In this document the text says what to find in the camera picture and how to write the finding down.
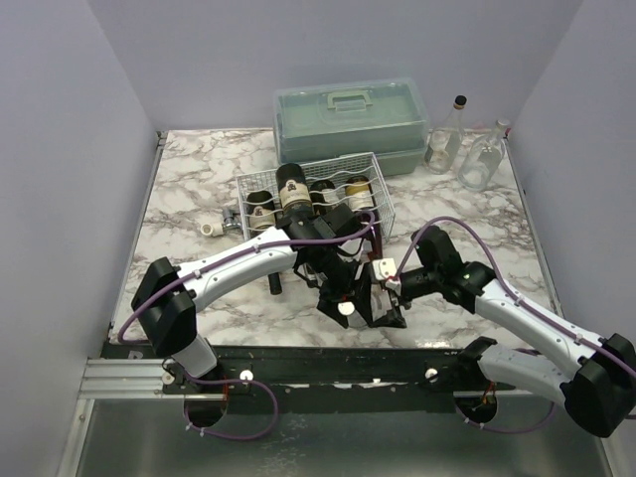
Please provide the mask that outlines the clear bottle dark label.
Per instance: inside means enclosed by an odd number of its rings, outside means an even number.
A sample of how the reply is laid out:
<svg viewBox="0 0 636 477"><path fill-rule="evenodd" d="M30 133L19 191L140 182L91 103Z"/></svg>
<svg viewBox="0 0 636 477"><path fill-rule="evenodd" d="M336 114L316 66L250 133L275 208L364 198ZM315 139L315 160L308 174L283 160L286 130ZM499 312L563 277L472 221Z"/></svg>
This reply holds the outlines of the clear bottle dark label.
<svg viewBox="0 0 636 477"><path fill-rule="evenodd" d="M390 295L377 282L370 263L361 266L352 293L336 304L335 311L335 320L344 328L389 328L400 324Z"/></svg>

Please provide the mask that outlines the clear bottle cream label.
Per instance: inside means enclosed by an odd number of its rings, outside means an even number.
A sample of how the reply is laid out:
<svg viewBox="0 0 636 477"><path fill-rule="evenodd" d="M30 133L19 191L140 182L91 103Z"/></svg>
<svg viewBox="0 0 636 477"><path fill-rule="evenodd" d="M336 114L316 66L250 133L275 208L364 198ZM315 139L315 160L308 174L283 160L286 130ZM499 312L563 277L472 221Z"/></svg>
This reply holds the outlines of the clear bottle cream label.
<svg viewBox="0 0 636 477"><path fill-rule="evenodd" d="M457 95L446 118L430 133L423 161L433 174L447 173L457 157L465 135L462 114L466 103L465 95Z"/></svg>

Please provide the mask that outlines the clear bottle silver cap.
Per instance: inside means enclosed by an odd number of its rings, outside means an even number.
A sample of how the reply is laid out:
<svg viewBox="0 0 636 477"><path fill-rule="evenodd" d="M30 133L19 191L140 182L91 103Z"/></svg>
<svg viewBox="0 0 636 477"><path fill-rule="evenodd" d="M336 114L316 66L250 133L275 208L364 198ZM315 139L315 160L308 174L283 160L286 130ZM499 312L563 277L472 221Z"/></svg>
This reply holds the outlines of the clear bottle silver cap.
<svg viewBox="0 0 636 477"><path fill-rule="evenodd" d="M504 137L510 126L509 120L499 118L490 132L473 141L457 173L464 188L475 192L486 189L505 156Z"/></svg>

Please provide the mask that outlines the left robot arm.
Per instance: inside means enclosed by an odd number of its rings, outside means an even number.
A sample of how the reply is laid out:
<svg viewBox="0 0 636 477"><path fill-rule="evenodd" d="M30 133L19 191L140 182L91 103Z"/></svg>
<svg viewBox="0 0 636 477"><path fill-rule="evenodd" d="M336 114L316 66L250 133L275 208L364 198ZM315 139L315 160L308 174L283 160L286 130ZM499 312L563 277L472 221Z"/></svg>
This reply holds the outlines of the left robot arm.
<svg viewBox="0 0 636 477"><path fill-rule="evenodd" d="M204 259L174 264L158 258L133 296L131 318L140 323L157 357L173 359L196 391L210 392L221 370L214 349L198 331L198 312L264 276L307 264L322 278L319 311L342 327L353 312L370 316L370 282L337 247L363 238L374 222L373 211L354 212L341 204L324 216L291 213L255 238Z"/></svg>

